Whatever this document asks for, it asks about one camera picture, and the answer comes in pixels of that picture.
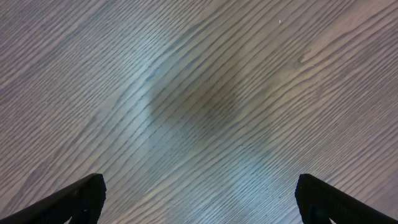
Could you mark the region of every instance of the black object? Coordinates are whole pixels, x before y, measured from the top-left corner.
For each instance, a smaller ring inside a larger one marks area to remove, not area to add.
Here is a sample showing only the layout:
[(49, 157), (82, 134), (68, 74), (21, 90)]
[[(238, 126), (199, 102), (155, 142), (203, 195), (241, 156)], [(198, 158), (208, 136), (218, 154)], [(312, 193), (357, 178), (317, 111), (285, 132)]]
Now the black object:
[(100, 218), (105, 201), (102, 174), (89, 176), (47, 198), (0, 220), (0, 224), (51, 223), (94, 224)]
[(398, 224), (310, 174), (300, 175), (295, 196), (304, 224), (331, 224), (331, 219), (337, 224)]

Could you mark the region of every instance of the wood grain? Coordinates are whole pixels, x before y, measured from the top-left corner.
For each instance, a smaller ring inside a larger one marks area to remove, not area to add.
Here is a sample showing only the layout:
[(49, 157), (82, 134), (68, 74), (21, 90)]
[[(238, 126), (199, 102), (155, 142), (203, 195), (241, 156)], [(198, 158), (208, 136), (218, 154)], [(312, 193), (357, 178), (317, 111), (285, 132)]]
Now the wood grain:
[(398, 218), (398, 2), (0, 2), (0, 217), (92, 172), (100, 223)]

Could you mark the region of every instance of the wooden surface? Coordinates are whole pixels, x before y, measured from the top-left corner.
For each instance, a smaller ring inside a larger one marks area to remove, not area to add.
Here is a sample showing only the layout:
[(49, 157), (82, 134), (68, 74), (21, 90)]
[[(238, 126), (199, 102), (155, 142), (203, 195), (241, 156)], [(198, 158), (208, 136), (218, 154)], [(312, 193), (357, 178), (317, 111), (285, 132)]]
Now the wooden surface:
[(100, 223), (398, 218), (398, 2), (0, 1), (0, 217), (92, 172)]

